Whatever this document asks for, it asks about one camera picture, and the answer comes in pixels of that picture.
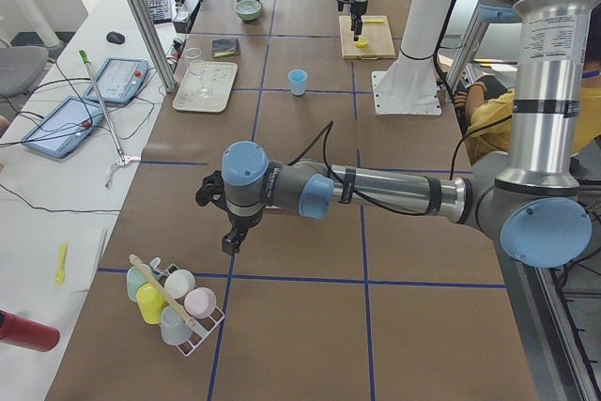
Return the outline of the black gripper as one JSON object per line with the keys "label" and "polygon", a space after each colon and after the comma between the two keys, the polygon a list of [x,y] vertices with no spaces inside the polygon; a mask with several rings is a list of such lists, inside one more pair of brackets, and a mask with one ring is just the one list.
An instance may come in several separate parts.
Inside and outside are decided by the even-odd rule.
{"label": "black gripper", "polygon": [[227,214],[231,228],[222,238],[222,251],[226,254],[237,254],[249,230],[257,226],[263,218],[264,207],[261,204],[240,207],[226,199],[219,170],[203,178],[201,187],[195,194],[195,202],[199,207],[211,203]]}
{"label": "black gripper", "polygon": [[355,17],[356,17],[356,41],[362,35],[362,15],[367,11],[367,0],[336,0],[337,10],[342,12],[345,5],[349,5],[350,12],[350,31],[355,33]]}

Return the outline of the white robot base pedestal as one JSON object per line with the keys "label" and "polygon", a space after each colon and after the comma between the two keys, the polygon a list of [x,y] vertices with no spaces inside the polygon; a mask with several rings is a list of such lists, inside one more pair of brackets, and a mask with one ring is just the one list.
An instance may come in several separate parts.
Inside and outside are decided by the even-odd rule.
{"label": "white robot base pedestal", "polygon": [[441,114],[434,60],[452,1],[411,1],[397,60],[372,73],[378,115]]}

